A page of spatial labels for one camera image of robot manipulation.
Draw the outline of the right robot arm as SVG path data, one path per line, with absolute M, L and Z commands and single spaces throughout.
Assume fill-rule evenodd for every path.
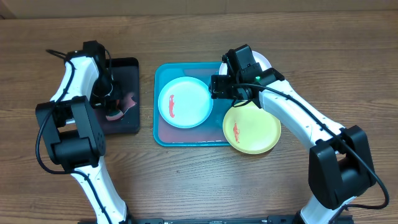
M 263 69 L 250 46 L 222 56 L 225 72 L 213 75 L 213 99 L 242 100 L 275 116 L 308 149 L 312 198 L 296 223 L 337 223 L 343 210 L 376 182 L 368 137 L 359 126 L 346 128 L 299 96 L 274 68 Z

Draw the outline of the pink green sponge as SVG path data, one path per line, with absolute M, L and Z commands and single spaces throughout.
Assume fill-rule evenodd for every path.
M 108 121 L 117 121 L 124 117 L 129 109 L 136 106 L 137 103 L 133 100 L 134 93 L 127 93 L 121 100 L 116 100 L 115 109 L 111 109 L 106 113 Z

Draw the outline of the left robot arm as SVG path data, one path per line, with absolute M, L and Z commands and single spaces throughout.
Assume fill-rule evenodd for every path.
M 105 135 L 95 114 L 95 109 L 102 109 L 107 121 L 122 119 L 136 105 L 134 94 L 114 79 L 110 53 L 95 40 L 66 54 L 47 52 L 63 60 L 65 74 L 56 94 L 35 109 L 37 162 L 46 172 L 55 173 L 41 159 L 44 142 L 50 160 L 63 168 L 59 173 L 71 175 L 81 185 L 97 223 L 134 223 L 107 171 Z

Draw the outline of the white plate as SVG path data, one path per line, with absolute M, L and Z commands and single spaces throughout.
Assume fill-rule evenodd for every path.
M 270 64 L 268 59 L 266 59 L 265 56 L 263 56 L 259 52 L 256 52 L 256 51 L 253 50 L 252 51 L 252 55 L 253 55 L 255 61 L 260 64 L 260 66 L 261 66 L 263 71 L 265 71 L 265 70 L 267 70 L 267 69 L 272 67 L 272 65 Z M 228 66 L 227 66 L 226 63 L 222 63 L 220 65 L 218 74 L 219 75 L 227 75 L 227 73 L 228 73 Z

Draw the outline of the yellow plate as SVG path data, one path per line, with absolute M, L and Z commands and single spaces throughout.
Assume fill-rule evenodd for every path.
M 262 154 L 279 141 L 281 123 L 253 102 L 238 103 L 223 119 L 223 133 L 229 144 L 246 154 Z

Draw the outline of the light blue plate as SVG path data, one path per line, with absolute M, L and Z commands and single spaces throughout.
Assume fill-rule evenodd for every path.
M 213 108 L 208 86 L 193 77 L 178 77 L 160 91 L 157 103 L 161 117 L 176 128 L 202 124 Z

